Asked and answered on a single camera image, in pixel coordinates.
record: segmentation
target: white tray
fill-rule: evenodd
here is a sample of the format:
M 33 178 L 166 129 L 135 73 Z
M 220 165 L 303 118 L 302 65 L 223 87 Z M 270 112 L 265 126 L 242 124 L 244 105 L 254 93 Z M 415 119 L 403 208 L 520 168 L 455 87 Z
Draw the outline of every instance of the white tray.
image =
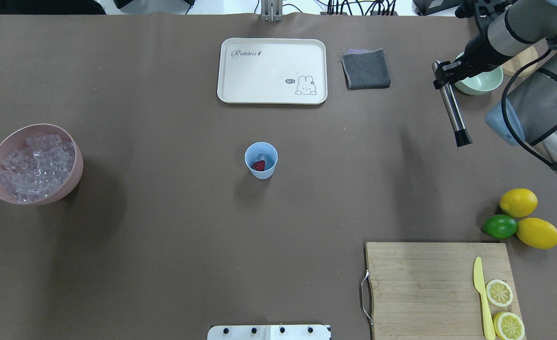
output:
M 320 104 L 327 99 L 324 44 L 232 37 L 222 43 L 218 97 L 226 103 Z

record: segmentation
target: light green bowl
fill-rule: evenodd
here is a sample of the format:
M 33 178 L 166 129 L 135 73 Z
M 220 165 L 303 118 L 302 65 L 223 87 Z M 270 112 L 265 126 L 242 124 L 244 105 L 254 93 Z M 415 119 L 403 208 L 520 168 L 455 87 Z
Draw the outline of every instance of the light green bowl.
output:
M 461 92 L 470 95 L 481 95 L 491 92 L 503 82 L 503 70 L 501 66 L 489 72 L 480 73 L 471 78 L 465 78 L 455 83 L 455 87 Z

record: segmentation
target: cutting board handle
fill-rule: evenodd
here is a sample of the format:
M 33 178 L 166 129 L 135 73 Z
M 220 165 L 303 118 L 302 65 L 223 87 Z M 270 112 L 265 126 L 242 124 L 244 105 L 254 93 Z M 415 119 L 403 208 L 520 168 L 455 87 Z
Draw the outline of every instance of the cutting board handle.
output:
M 369 280 L 369 269 L 367 269 L 365 271 L 363 280 L 360 282 L 360 305 L 363 308 L 363 312 L 367 316 L 367 319 L 369 319 L 369 324 L 372 326 L 373 325 L 373 318 L 371 318 L 371 315 L 369 315 L 369 313 L 367 313 L 367 310 L 365 310 L 365 308 L 364 308 L 363 287 L 364 287 L 364 282 L 367 281 L 367 280 Z

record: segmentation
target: pink bowl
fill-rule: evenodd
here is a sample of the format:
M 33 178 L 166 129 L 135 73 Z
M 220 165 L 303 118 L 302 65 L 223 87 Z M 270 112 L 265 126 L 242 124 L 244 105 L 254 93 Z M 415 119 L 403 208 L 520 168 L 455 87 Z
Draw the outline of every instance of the pink bowl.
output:
M 84 159 L 82 158 L 82 153 L 77 146 L 77 143 L 71 137 L 67 131 L 65 131 L 62 127 L 57 127 L 56 125 L 52 124 L 35 124 L 29 125 L 28 127 L 24 127 L 15 133 L 11 134 L 7 138 L 4 139 L 4 142 L 0 144 L 0 172 L 4 170 L 2 166 L 2 161 L 5 157 L 13 150 L 20 150 L 28 147 L 26 144 L 26 139 L 29 137 L 39 137 L 39 136 L 47 136 L 51 134 L 58 134 L 62 140 L 73 142 L 75 146 L 75 163 L 73 164 L 73 169 L 69 173 L 67 180 L 65 180 L 62 185 L 56 189 L 53 193 L 48 195 L 46 198 L 43 198 L 39 201 L 30 202 L 30 203 L 18 203 L 16 198 L 10 195 L 4 185 L 0 182 L 0 199 L 13 204 L 20 204 L 20 205 L 42 205 L 55 202 L 60 200 L 64 196 L 67 196 L 73 189 L 75 189 L 76 185 L 78 184 L 80 178 L 82 178 L 82 172 L 84 171 Z

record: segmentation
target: yellow lemon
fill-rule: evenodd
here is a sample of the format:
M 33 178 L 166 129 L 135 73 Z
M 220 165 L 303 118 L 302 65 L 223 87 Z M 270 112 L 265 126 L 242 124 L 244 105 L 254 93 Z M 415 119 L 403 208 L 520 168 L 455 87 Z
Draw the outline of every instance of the yellow lemon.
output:
M 536 217 L 520 220 L 515 235 L 520 241 L 539 249 L 549 249 L 557 245 L 557 229 L 550 222 Z
M 498 307 L 507 307 L 514 300 L 514 293 L 507 282 L 503 280 L 490 280 L 486 284 L 488 301 Z
M 522 340 L 524 334 L 524 323 L 522 319 L 516 314 L 511 312 L 498 312 L 495 314 L 493 320 L 493 325 L 495 327 L 495 332 L 503 340 Z
M 537 208 L 538 200 L 534 192 L 528 189 L 507 191 L 499 201 L 499 207 L 511 217 L 526 217 Z

